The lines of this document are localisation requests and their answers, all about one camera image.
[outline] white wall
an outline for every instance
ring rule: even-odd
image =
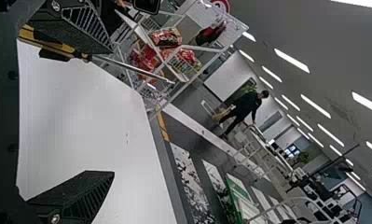
[[[176,223],[141,96],[93,63],[19,44],[17,186],[28,200],[85,171],[114,171],[93,223]]]
[[[291,128],[276,140],[276,144],[278,144],[280,148],[285,149],[293,144],[300,136],[301,133],[296,128]]]
[[[243,59],[243,56],[239,52],[235,52],[204,84],[220,100],[225,101],[245,81],[252,77],[253,73],[253,70],[245,59]]]
[[[323,153],[317,156],[316,158],[313,159],[313,161],[310,161],[308,164],[304,165],[302,169],[311,174],[315,170],[319,169],[321,166],[329,162],[330,159],[328,159],[327,156],[325,156]]]

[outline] white ceiling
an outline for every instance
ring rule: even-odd
[[[252,67],[273,86],[275,96],[285,102],[284,94],[301,108],[298,112],[286,103],[293,117],[300,116],[314,129],[312,134],[324,144],[323,152],[329,158],[338,156],[329,145],[344,153],[360,144],[348,158],[372,194],[372,150],[365,145],[365,140],[372,143],[372,111],[351,96],[351,91],[356,91],[372,100],[372,8],[327,0],[231,0],[230,4],[231,14],[249,25],[249,33],[256,39],[242,37],[235,46],[255,59]],[[274,48],[306,64],[310,74],[278,57]],[[282,83],[265,73],[262,65]],[[332,118],[308,105],[300,93]],[[352,123],[337,115],[327,100],[347,110]],[[321,131],[317,123],[345,147]]]

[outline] product display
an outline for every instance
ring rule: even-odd
[[[161,56],[166,60],[172,52],[173,49],[165,49],[161,52]],[[185,75],[192,75],[193,70],[199,71],[203,67],[203,64],[197,59],[192,49],[180,49],[170,60],[170,64],[173,65],[173,69],[177,72]]]
[[[182,36],[175,28],[161,29],[149,34],[154,44],[163,49],[174,49],[182,45]]]
[[[154,57],[151,58],[151,60],[148,60],[148,58],[150,58],[150,57],[145,57],[146,56],[146,51],[143,50],[142,53],[141,53],[141,52],[137,51],[136,49],[134,49],[131,52],[129,61],[133,66],[141,68],[141,69],[143,69],[147,72],[154,72],[154,68],[157,67],[157,65],[158,65],[158,59],[157,59],[157,57],[154,56]],[[162,71],[159,71],[159,75],[164,77],[164,73]],[[144,75],[138,75],[138,77],[142,80],[147,79],[147,77],[144,76]],[[156,82],[157,82],[156,79],[151,79],[149,81],[150,84],[154,84]]]
[[[208,28],[201,30],[195,37],[197,45],[214,42],[227,29],[227,21],[221,21],[219,25],[213,23]]]

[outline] sign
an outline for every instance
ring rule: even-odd
[[[228,0],[211,0],[211,2],[220,9],[223,9],[226,13],[229,13],[230,7]]]

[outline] man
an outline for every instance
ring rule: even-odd
[[[255,124],[255,113],[261,106],[262,100],[269,97],[268,91],[261,91],[260,93],[248,92],[241,98],[236,100],[233,104],[236,106],[229,114],[222,117],[219,123],[223,123],[229,118],[236,117],[235,120],[229,125],[227,130],[221,134],[221,138],[227,139],[227,135],[235,128],[236,125],[241,123],[252,112],[253,125]]]
[[[123,22],[115,10],[129,16],[127,4],[124,0],[102,0],[101,20],[110,36]]]

